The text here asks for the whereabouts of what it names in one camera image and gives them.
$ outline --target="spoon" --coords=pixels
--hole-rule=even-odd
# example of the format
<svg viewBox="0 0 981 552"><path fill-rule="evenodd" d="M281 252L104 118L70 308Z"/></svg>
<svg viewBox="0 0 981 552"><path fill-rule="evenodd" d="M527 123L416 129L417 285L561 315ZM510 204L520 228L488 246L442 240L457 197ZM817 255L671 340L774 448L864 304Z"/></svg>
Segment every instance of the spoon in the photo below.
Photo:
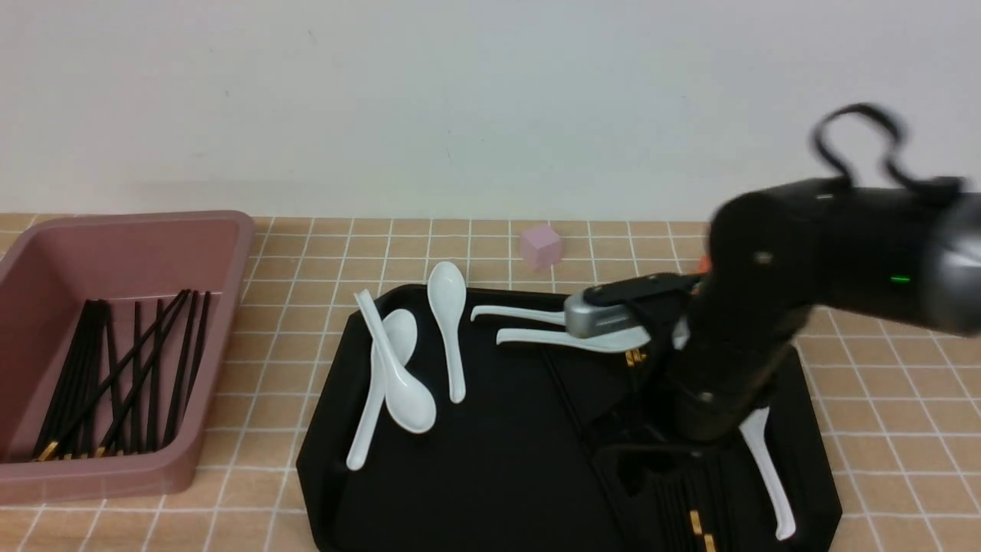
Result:
<svg viewBox="0 0 981 552"><path fill-rule="evenodd" d="M645 345L650 341L650 335L640 326L587 338L573 337L565 332L549 332L527 328L504 328L497 330L498 345L511 341L574 347L584 351L593 351L594 353L626 353L627 351Z"/></svg>
<svg viewBox="0 0 981 552"><path fill-rule="evenodd" d="M780 482L780 475L773 466L769 449L766 448L766 420L769 417L769 407L757 409L743 420L739 428L743 432L743 439L749 446L752 458L756 461L766 493L770 495L773 514L777 518L777 540L787 540L797 532L797 522L794 520L791 502L787 499L787 491Z"/></svg>
<svg viewBox="0 0 981 552"><path fill-rule="evenodd" d="M408 310L400 308L386 316L383 325L391 347L395 350L395 356L399 362L406 364L412 358L419 337L415 316ZM358 471L365 465L368 449L371 448L372 437L375 435L375 426L378 424L378 416L382 413L382 405L385 403L385 366L381 355L378 345L372 343L368 398L365 399L365 408L361 413L358 428L354 432L351 449L347 452L347 468L351 471Z"/></svg>
<svg viewBox="0 0 981 552"><path fill-rule="evenodd" d="M459 404L467 395L463 379L463 359L460 357L460 317L467 302L467 284L455 264L445 260L430 273L427 285L430 309L436 318L446 349L446 370L449 372L449 400Z"/></svg>
<svg viewBox="0 0 981 552"><path fill-rule="evenodd" d="M388 413L395 423L409 433L425 433L436 423L436 401L433 394L418 379L413 377L405 365L398 361L382 318L371 299L371 293L364 290L354 294L368 331L378 346L379 360L385 369L385 402Z"/></svg>

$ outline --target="tiled countertop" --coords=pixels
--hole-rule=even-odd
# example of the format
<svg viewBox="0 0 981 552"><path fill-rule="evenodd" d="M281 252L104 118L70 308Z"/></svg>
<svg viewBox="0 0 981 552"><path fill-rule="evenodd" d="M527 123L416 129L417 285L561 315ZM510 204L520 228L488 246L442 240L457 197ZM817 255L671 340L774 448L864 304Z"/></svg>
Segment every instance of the tiled countertop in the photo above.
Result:
<svg viewBox="0 0 981 552"><path fill-rule="evenodd" d="M0 251L52 215L0 215ZM353 294L452 259L475 287L571 293L690 271L700 223L554 222L566 259L517 257L531 221L257 218L192 487L0 510L0 550L313 550L294 457ZM836 552L981 549L981 343L818 310L798 345L844 503Z"/></svg>

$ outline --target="pink bin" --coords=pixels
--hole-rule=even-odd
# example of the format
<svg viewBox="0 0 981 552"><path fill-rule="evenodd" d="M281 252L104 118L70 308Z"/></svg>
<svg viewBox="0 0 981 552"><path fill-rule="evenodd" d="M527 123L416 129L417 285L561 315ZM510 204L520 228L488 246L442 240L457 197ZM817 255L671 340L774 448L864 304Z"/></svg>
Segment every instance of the pink bin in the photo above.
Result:
<svg viewBox="0 0 981 552"><path fill-rule="evenodd" d="M0 261L0 504L161 495L190 485L254 233L244 213L214 211L67 218L18 238ZM31 462L82 303L108 300L120 313L115 323L125 326L133 322L125 306L141 301L146 327L156 299L182 289L210 291L212 299L200 369L174 441L154 453ZM132 344L118 339L121 352ZM168 397L181 339L165 343L161 391ZM111 407L100 405L96 434L111 417Z"/></svg>

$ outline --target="pink cube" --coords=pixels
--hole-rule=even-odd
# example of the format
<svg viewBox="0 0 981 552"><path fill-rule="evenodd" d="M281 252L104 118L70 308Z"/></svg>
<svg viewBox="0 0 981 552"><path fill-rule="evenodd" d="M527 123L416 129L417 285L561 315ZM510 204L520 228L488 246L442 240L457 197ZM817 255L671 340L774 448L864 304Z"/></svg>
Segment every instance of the pink cube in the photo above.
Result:
<svg viewBox="0 0 981 552"><path fill-rule="evenodd" d="M521 234L521 257L534 271L562 260L562 239L547 224L529 228Z"/></svg>

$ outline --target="black plastic tray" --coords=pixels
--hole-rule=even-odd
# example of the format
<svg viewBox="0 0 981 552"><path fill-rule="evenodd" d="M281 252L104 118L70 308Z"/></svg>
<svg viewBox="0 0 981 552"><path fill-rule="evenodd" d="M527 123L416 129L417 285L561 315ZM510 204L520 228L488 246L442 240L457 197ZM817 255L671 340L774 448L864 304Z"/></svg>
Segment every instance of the black plastic tray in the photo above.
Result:
<svg viewBox="0 0 981 552"><path fill-rule="evenodd" d="M676 527L656 521L659 512L683 504L669 504L652 491L629 495L618 477L592 462L568 412L571 406L575 418L588 421L629 393L623 355L549 348L562 379L556 385L540 347L494 343L501 327L554 327L500 317L469 321L475 304L560 310L564 299L468 290L459 332L467 397L453 405L425 286L380 297L382 316L397 308L416 316L419 342L407 367L434 393L438 417L430 432L412 435L382 413L358 472L344 461L368 392L371 338L360 313L350 316L296 461L321 550L703 550L698 539L678 542L668 534ZM718 552L830 548L841 505L800 363L789 357L767 437L797 514L798 535L775 541L769 499L749 451L737 442L707 463L722 481L724 496L715 507L726 505L715 513ZM678 514L679 523L688 522L687 511Z"/></svg>

